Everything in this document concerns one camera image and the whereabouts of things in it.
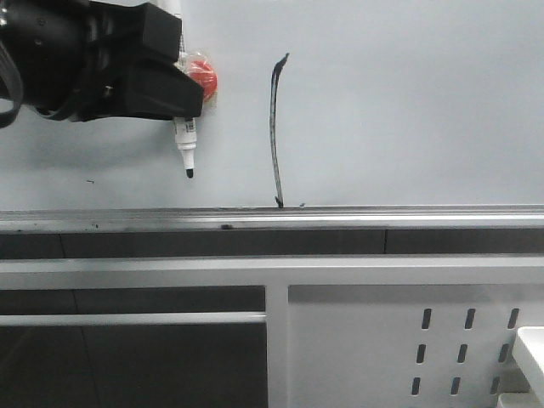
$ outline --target white panel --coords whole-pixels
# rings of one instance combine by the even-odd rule
[[[220,75],[195,179],[166,123],[26,112],[0,132],[0,210],[273,206],[269,79],[287,51],[287,205],[544,202],[542,1],[181,1]]]
[[[516,326],[544,322],[544,286],[292,286],[291,408],[488,408],[528,384],[511,358]],[[422,329],[425,309],[430,325]],[[473,328],[465,329],[475,309]],[[426,352],[417,364],[417,351]],[[467,345],[458,363],[459,349]],[[506,361],[500,362],[504,344]],[[421,378],[418,395],[412,381]],[[455,377],[457,395],[451,395]],[[491,393],[495,378],[498,388]]]

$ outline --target black strip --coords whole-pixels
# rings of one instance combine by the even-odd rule
[[[280,83],[280,75],[283,67],[287,63],[288,58],[289,53],[287,53],[286,56],[275,65],[274,70],[272,71],[272,92],[270,95],[270,148],[272,150],[272,164],[274,165],[275,188],[277,192],[275,202],[278,204],[279,208],[283,208],[284,205],[283,193],[281,191],[280,165],[278,164],[278,151],[276,149],[275,142],[275,113],[278,101],[278,85]]]
[[[19,115],[20,107],[23,105],[24,88],[17,65],[1,41],[0,79],[5,84],[9,97],[13,101],[13,106],[10,110],[0,112],[0,128],[5,128],[11,125]]]

